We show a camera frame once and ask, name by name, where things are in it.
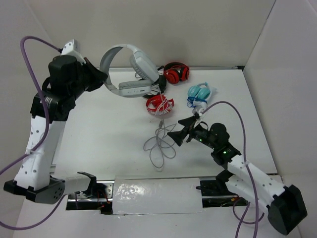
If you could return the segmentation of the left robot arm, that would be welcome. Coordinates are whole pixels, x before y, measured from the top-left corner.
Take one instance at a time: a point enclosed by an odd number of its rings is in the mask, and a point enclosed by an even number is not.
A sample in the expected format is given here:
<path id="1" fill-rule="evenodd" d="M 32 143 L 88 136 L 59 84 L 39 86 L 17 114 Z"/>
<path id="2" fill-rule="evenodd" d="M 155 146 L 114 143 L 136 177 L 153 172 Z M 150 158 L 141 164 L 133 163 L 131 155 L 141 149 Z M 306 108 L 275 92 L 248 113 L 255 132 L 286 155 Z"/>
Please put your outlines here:
<path id="1" fill-rule="evenodd" d="M 50 170 L 75 101 L 84 92 L 103 86 L 108 75 L 96 69 L 87 58 L 79 62 L 69 55 L 55 57 L 48 68 L 50 75 L 33 98 L 31 130 L 22 164 L 15 178 L 6 181 L 3 189 L 42 204 L 55 204 L 62 196 L 72 193 L 94 197 L 98 192 L 96 176 L 87 172 L 53 176 Z"/>

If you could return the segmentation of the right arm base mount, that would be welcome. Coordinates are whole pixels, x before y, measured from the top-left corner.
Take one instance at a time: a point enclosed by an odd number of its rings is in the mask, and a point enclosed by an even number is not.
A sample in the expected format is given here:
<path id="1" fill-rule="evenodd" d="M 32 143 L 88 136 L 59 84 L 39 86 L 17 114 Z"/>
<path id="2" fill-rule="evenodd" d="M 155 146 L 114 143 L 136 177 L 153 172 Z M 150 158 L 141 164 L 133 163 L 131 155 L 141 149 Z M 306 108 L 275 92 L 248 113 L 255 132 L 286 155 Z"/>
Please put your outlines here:
<path id="1" fill-rule="evenodd" d="M 202 195 L 203 208 L 246 206 L 247 201 L 228 190 L 225 182 L 233 174 L 224 170 L 215 177 L 200 178 L 200 184 L 196 186 Z"/>

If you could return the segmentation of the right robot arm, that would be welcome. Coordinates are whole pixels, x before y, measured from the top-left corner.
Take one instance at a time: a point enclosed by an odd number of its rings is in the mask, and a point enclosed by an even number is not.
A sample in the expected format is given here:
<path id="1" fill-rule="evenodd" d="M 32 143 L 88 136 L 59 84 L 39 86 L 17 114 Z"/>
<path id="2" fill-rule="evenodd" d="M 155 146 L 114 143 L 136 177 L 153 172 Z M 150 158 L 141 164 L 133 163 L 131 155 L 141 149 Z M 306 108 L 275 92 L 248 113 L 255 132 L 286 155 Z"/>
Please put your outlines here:
<path id="1" fill-rule="evenodd" d="M 179 120 L 179 124 L 183 126 L 182 130 L 168 132 L 178 146 L 195 139 L 211 148 L 211 157 L 223 167 L 216 177 L 219 193 L 231 192 L 258 206 L 272 227 L 285 236 L 307 217 L 301 191 L 294 185 L 286 186 L 276 181 L 245 159 L 229 142 L 225 125 L 214 123 L 207 129 L 198 116 Z"/>

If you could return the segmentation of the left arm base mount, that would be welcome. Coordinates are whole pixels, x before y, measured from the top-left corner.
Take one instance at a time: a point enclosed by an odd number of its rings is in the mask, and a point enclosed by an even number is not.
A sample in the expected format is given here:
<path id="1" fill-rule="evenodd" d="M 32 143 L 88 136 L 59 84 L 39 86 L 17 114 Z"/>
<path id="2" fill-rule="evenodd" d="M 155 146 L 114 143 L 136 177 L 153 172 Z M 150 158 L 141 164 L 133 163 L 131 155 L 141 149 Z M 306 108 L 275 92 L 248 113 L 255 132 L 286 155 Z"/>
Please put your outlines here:
<path id="1" fill-rule="evenodd" d="M 66 211 L 94 210 L 104 215 L 112 215 L 114 180 L 99 180 L 91 195 L 84 192 L 70 194 L 67 198 Z"/>

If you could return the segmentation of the white grey headphones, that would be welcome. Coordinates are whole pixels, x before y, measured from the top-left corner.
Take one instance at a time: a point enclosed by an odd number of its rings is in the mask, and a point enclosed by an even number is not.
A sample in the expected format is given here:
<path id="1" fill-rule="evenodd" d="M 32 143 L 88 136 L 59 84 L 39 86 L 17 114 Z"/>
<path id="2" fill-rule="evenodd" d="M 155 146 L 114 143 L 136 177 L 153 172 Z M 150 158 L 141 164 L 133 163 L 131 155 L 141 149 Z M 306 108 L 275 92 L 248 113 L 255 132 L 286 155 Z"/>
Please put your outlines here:
<path id="1" fill-rule="evenodd" d="M 124 48 L 132 54 L 129 68 L 111 68 L 115 56 Z M 113 94 L 124 98 L 143 97 L 151 92 L 152 85 L 159 79 L 156 65 L 140 48 L 131 44 L 118 44 L 109 48 L 102 56 L 99 70 L 107 75 L 105 87 Z"/>

